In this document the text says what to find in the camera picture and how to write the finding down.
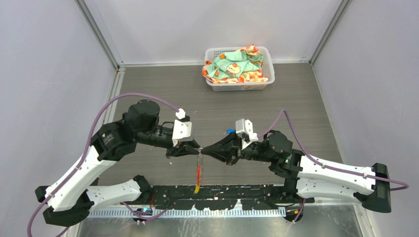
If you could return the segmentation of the key with blue tag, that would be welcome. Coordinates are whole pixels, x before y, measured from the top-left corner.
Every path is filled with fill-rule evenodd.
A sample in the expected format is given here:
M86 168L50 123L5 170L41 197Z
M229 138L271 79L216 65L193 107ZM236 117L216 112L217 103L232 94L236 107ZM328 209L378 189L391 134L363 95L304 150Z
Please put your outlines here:
M231 133L234 133L235 130L234 129L227 129L225 132L226 132L226 134L231 134Z

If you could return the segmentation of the key with yellow tag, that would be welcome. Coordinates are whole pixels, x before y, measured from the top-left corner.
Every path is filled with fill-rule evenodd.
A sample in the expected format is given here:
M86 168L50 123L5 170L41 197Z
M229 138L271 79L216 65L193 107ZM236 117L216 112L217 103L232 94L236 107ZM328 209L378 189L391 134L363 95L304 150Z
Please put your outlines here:
M194 189L194 194L197 194L200 191L200 185L197 185Z

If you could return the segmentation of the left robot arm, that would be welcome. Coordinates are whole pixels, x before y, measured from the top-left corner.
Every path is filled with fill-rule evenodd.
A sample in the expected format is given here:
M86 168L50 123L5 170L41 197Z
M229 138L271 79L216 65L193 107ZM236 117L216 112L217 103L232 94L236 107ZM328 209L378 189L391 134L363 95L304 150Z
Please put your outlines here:
M94 186L93 182L138 144L166 150L166 157L198 155L199 144L193 138L193 125L183 110L174 121L159 122L160 106L148 99L129 107L118 121L103 125L90 139L84 153L56 183L36 189L39 202L47 209L47 224L70 227L90 213L116 203L137 201L147 204L152 187L144 176L112 186Z

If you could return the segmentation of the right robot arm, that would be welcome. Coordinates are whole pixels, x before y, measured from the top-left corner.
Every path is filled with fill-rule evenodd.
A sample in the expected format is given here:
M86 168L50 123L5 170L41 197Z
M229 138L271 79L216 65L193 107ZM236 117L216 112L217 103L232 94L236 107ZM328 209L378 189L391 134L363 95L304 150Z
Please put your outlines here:
M270 130L263 141L246 144L232 132L217 143L202 149L203 155L227 165L241 159L268 162L269 170L284 178L282 196L287 202L303 198L335 198L361 204L379 213L391 212L388 168L382 163L371 167L351 166L309 157L293 149L283 133Z

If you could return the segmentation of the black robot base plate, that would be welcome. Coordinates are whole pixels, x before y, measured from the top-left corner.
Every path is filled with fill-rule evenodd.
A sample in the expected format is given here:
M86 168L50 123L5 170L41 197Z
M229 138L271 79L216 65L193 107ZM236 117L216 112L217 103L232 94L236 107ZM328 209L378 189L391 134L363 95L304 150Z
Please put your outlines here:
M302 198L286 194L275 185L203 185L197 193L192 185L156 185L139 204L152 204L159 209L231 210L240 204L243 210L273 210L296 206Z

